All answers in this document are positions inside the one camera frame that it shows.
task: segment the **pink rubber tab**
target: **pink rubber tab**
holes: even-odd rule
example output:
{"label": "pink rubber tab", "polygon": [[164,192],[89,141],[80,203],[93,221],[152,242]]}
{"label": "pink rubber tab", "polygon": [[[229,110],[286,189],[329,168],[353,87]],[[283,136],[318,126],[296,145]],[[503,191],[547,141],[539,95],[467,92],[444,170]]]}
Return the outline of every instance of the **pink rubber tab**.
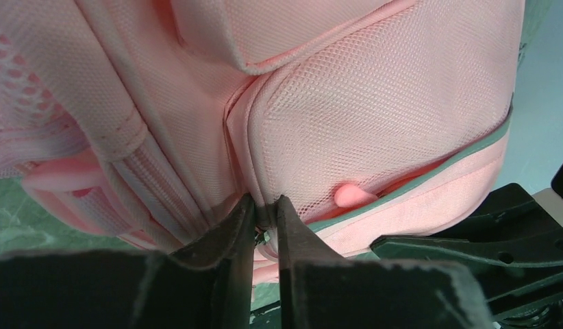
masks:
{"label": "pink rubber tab", "polygon": [[354,184],[345,184],[334,194],[334,202],[341,208],[365,206],[378,200],[378,196],[362,190]]}

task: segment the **pink backpack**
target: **pink backpack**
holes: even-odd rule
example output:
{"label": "pink backpack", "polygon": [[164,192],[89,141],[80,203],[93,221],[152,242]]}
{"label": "pink backpack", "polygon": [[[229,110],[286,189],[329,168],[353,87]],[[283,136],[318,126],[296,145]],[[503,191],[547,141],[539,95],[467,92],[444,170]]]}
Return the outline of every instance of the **pink backpack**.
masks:
{"label": "pink backpack", "polygon": [[0,178],[60,221],[172,252],[245,193],[344,256],[488,194],[523,0],[0,0]]}

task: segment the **stitching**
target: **stitching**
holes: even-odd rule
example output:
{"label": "stitching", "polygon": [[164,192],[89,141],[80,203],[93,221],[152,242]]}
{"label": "stitching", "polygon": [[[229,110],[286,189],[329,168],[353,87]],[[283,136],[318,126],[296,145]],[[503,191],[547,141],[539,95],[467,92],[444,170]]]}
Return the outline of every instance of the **stitching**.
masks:
{"label": "stitching", "polygon": [[254,81],[256,81],[256,77],[249,77],[241,84],[239,88],[233,93],[233,95],[229,98],[227,103],[225,104],[225,108],[223,109],[223,140],[225,143],[225,148],[227,150],[227,161],[229,164],[229,171],[231,172],[231,177],[233,178],[235,189],[238,192],[243,192],[243,173],[242,168],[239,165],[239,156],[235,150],[234,139],[229,131],[227,126],[227,120],[229,115],[233,112],[233,109],[237,105],[238,100],[241,98],[243,93],[245,93],[251,86]]}
{"label": "stitching", "polygon": [[[153,163],[152,160],[150,160],[150,157],[152,156],[149,152],[146,152],[146,147],[142,147],[139,149],[140,151],[135,151],[132,158],[134,158],[135,161],[138,162],[149,162],[149,163]],[[177,187],[175,187],[175,184],[172,183],[172,181],[167,177],[167,173],[165,173],[163,170],[161,170],[161,168],[159,168],[158,166],[154,166],[154,168],[152,168],[152,171],[147,170],[147,172],[150,175],[154,175],[154,173],[156,175],[158,175],[157,177],[157,181],[159,182],[160,185],[167,185],[168,188],[162,188],[157,186],[156,184],[152,184],[151,186],[153,188],[155,188],[155,190],[153,191],[152,189],[150,190],[156,197],[158,197],[158,195],[160,195],[160,192],[164,192],[166,194],[166,197],[168,198],[167,200],[167,210],[173,214],[173,216],[175,217],[176,222],[179,223],[179,225],[183,228],[185,228],[187,230],[187,232],[191,232],[190,229],[192,229],[195,234],[197,236],[200,236],[202,232],[206,231],[208,229],[208,227],[210,226],[210,224],[208,222],[205,221],[205,224],[207,225],[206,227],[199,227],[197,225],[197,221],[195,220],[190,220],[190,219],[194,219],[195,216],[193,215],[192,211],[191,211],[191,207],[190,204],[179,194]],[[181,218],[182,216],[179,215],[179,212],[182,212],[184,218],[183,221],[186,222],[186,224],[181,223],[181,221],[179,220],[179,218]]]}
{"label": "stitching", "polygon": [[[460,176],[460,177],[458,177],[458,178],[456,178],[456,179],[454,179],[454,180],[452,180],[452,181],[449,181],[449,182],[447,182],[447,183],[445,183],[445,184],[443,184],[443,185],[439,185],[439,186],[437,186],[437,187],[431,188],[430,190],[428,190],[428,191],[426,191],[426,192],[424,192],[424,193],[421,193],[421,194],[419,194],[419,195],[417,195],[417,196],[411,197],[410,199],[407,199],[407,200],[404,201],[404,202],[408,202],[408,201],[411,201],[411,200],[413,200],[413,199],[416,199],[417,197],[421,197],[421,196],[423,196],[423,195],[425,195],[425,194],[428,194],[428,193],[430,193],[430,192],[432,192],[432,191],[435,191],[435,190],[437,190],[437,189],[439,189],[439,188],[442,188],[442,187],[444,187],[444,186],[446,186],[446,185],[448,185],[448,184],[450,184],[450,183],[452,183],[452,182],[455,182],[455,181],[457,181],[457,180],[460,180],[461,178],[464,178],[464,177],[466,177],[466,176],[468,176],[468,175],[470,175],[470,174],[472,174],[472,173],[475,173],[475,172],[477,172],[477,171],[479,171],[479,170],[482,170],[482,169],[484,169],[484,168],[486,168],[486,167],[489,167],[490,165],[493,165],[494,163],[496,163],[496,162],[497,162],[502,156],[504,156],[504,155],[505,155],[505,151],[502,151],[502,152],[499,154],[499,156],[497,156],[496,158],[494,158],[493,160],[491,160],[488,164],[486,164],[486,165],[480,167],[479,169],[477,169],[477,170],[475,170],[475,171],[471,171],[470,173],[466,173],[466,174],[464,174],[463,176]],[[398,204],[393,204],[393,205],[391,205],[390,207],[387,207],[387,208],[385,208],[385,209],[383,209],[383,210],[374,212],[373,214],[368,214],[367,216],[362,217],[361,219],[358,219],[358,220],[356,220],[356,221],[354,221],[354,222],[352,222],[352,223],[346,225],[345,227],[343,227],[343,228],[340,229],[339,231],[344,230],[345,228],[348,228],[349,226],[351,226],[351,225],[353,225],[353,224],[356,224],[357,222],[359,222],[359,221],[361,221],[361,220],[363,220],[363,219],[368,219],[369,217],[372,217],[372,216],[378,214],[379,212],[386,211],[386,210],[388,210],[388,209],[391,209],[391,208],[394,207],[394,206],[399,206],[399,205],[400,205],[400,203],[398,203]]]}
{"label": "stitching", "polygon": [[[509,133],[509,124],[510,124],[510,116],[508,116],[508,117],[504,120],[504,122],[502,123],[502,125],[500,125],[500,127],[492,133],[492,134],[494,134],[494,133],[497,132],[498,130],[502,129],[505,125],[508,125],[506,131],[503,133],[503,135],[502,135],[501,137],[499,137],[499,138],[498,138],[497,140],[495,140],[495,141],[493,141],[493,140],[488,141],[487,143],[484,143],[484,144],[482,144],[482,145],[479,145],[477,148],[470,150],[466,155],[462,156],[460,159],[456,160],[455,162],[452,162],[452,164],[451,164],[450,166],[452,166],[452,165],[458,163],[459,161],[461,161],[461,160],[463,160],[463,159],[465,159],[465,158],[468,158],[468,157],[472,156],[473,154],[478,153],[479,151],[482,151],[482,150],[484,150],[484,149],[487,149],[487,148],[489,148],[489,147],[491,147],[491,146],[497,144],[499,141],[501,141],[501,139],[506,138],[506,136],[507,136],[508,133]],[[450,159],[448,159],[447,161],[445,161],[444,163],[442,163],[441,166],[447,164],[448,161],[451,161],[451,160],[453,160],[453,158],[459,156],[463,151],[459,151],[459,152],[455,153],[454,155],[452,155],[452,156],[450,157]],[[427,173],[426,175],[437,171],[441,166],[435,168],[433,171],[430,171],[430,172]],[[438,175],[439,173],[443,172],[444,170],[445,170],[445,169],[443,169],[443,170],[441,170],[441,171],[435,173],[432,177],[434,177],[435,175]],[[408,185],[408,184],[412,184],[412,183],[413,183],[413,181],[408,182],[407,184],[405,184],[405,186]],[[423,182],[423,183],[420,183],[420,184],[418,184],[418,185],[416,185],[416,186],[414,186],[414,187],[412,187],[411,190],[413,190],[413,189],[419,187],[419,186],[422,185],[422,184],[424,184],[424,182]],[[385,195],[385,198],[388,197],[389,195],[392,195],[393,193],[396,193],[399,189],[397,189],[396,191],[393,191],[393,192],[389,193],[388,195]],[[368,210],[365,210],[364,212],[362,212],[361,214],[356,215],[356,216],[360,216],[360,215],[362,215],[362,214],[364,214],[364,213],[366,213],[366,212],[372,211],[372,210],[374,210],[374,209],[376,209],[376,208],[382,206],[382,205],[385,204],[386,202],[391,201],[391,200],[385,201],[385,198],[376,201],[376,202],[379,202],[378,205],[372,206],[372,204],[369,204],[369,205],[365,206],[365,207],[371,207],[371,208],[369,208]],[[342,214],[342,215],[340,215],[340,216],[337,216],[337,217],[328,219],[328,221],[333,221],[334,219],[337,219],[337,218],[339,218],[339,217],[346,216],[346,215],[347,215],[347,214]],[[320,232],[321,230],[324,230],[324,229],[326,229],[326,228],[329,228],[330,226],[334,226],[334,225],[336,225],[337,223],[341,223],[341,222],[346,221],[346,220],[349,220],[349,219],[350,219],[350,218],[346,218],[346,219],[343,219],[343,220],[338,221],[338,222],[335,222],[335,223],[326,223],[326,225],[323,225],[323,226],[321,226],[319,229],[317,229],[316,232]]]}
{"label": "stitching", "polygon": [[[130,138],[128,138],[128,141],[124,144],[124,147],[128,147],[131,143],[134,143],[134,138],[140,135],[142,131],[146,129],[146,127],[147,125],[145,124],[145,122],[143,120],[140,120],[140,125],[138,126],[136,133],[134,133]],[[124,150],[124,147],[122,149],[113,150],[112,154],[118,154],[119,152]]]}
{"label": "stitching", "polygon": [[[135,168],[133,167],[133,164],[131,163],[131,161],[129,160],[129,158],[122,160],[122,163],[126,166],[126,168],[130,171],[130,173],[132,175],[134,175],[134,177],[136,177],[138,179],[139,182],[141,182],[144,186],[146,186],[146,190],[150,192],[152,198],[149,199],[152,202],[157,202],[159,203],[159,205],[162,207],[162,209],[164,211],[166,211],[171,218],[168,219],[168,221],[172,224],[175,224],[178,228],[180,228],[181,230],[183,230],[186,234],[188,234],[188,238],[194,236],[193,234],[191,234],[191,232],[189,231],[188,228],[185,228],[182,223],[180,223],[178,220],[176,220],[175,218],[175,214],[173,213],[173,211],[170,210],[169,207],[167,207],[165,200],[163,200],[163,198],[159,198],[158,194],[155,192],[156,189],[155,188],[151,188],[150,183],[148,183],[148,180],[143,180],[141,179],[141,175],[139,175],[138,173],[140,173],[139,171],[135,170]],[[140,199],[142,202],[144,202],[143,198],[145,198],[145,196],[136,194],[137,198]],[[166,227],[167,222],[158,222],[156,221],[156,219],[154,218],[153,214],[151,213],[150,217],[157,223],[159,224],[161,227],[163,227],[165,230],[167,230],[168,232],[171,231],[170,228]]]}
{"label": "stitching", "polygon": [[[126,119],[124,119],[124,120],[120,123],[120,125],[118,125],[118,127],[116,127],[116,128],[114,129],[114,131],[115,131],[115,132],[121,131],[121,130],[125,127],[125,124],[126,124],[128,121],[130,121],[130,119],[132,119],[136,113],[137,113],[137,110],[136,110],[136,107],[134,106],[134,107],[132,108],[132,111],[128,114],[128,117],[127,117]],[[107,139],[107,138],[109,138],[109,137],[111,137],[111,135],[101,135],[101,136],[98,136],[98,138],[100,138],[100,139]]]}
{"label": "stitching", "polygon": [[[482,197],[479,198],[479,200],[477,201],[477,203],[483,202],[486,197],[487,197],[487,195],[483,195]],[[461,215],[465,215],[465,214],[466,214],[467,216],[469,216],[469,215],[470,215],[473,211],[475,211],[476,209],[477,209],[477,207],[471,207],[471,208],[465,210]],[[439,225],[439,226],[437,226],[437,227],[435,227],[435,228],[432,228],[432,229],[430,229],[430,230],[428,230],[428,231],[425,231],[425,232],[422,232],[422,233],[419,232],[419,233],[411,233],[411,234],[428,234],[428,235],[434,234],[434,233],[432,233],[433,231],[440,232],[440,231],[441,231],[441,228],[444,228],[448,223],[449,223],[449,222],[446,222],[446,223],[444,223],[444,224],[441,224],[441,225]],[[347,256],[347,257],[350,257],[350,256],[357,256],[357,255],[363,254],[364,252],[372,252],[371,249],[370,249],[370,246],[368,246],[368,247],[366,247],[366,248],[363,248],[363,249],[355,250],[355,251],[353,251],[353,252],[348,252],[347,254],[348,254],[349,256]]]}

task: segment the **green surface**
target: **green surface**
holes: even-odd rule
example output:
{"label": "green surface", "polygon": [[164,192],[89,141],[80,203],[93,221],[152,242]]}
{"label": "green surface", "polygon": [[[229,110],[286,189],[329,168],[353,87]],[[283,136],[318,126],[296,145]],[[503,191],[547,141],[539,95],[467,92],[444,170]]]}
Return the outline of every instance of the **green surface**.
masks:
{"label": "green surface", "polygon": [[0,180],[0,254],[14,249],[132,248],[110,237],[74,230],[31,200],[18,180]]}
{"label": "green surface", "polygon": [[[522,33],[520,62],[530,46],[552,0],[528,0]],[[78,232],[54,219],[23,192],[18,180],[0,180],[0,254],[13,249],[132,248],[108,237]],[[374,255],[360,255],[373,258]],[[279,299],[276,284],[261,284],[255,290],[252,308]]]}

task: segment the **mesh pocket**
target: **mesh pocket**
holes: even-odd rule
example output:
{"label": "mesh pocket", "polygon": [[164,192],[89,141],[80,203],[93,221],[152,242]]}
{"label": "mesh pocket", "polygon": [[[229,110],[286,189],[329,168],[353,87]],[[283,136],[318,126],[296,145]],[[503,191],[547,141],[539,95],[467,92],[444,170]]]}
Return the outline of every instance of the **mesh pocket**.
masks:
{"label": "mesh pocket", "polygon": [[27,161],[70,156],[88,146],[82,131],[0,33],[0,178]]}
{"label": "mesh pocket", "polygon": [[261,77],[229,118],[250,191],[309,221],[343,184],[380,193],[487,136],[508,114],[521,19],[516,1],[420,1]]}

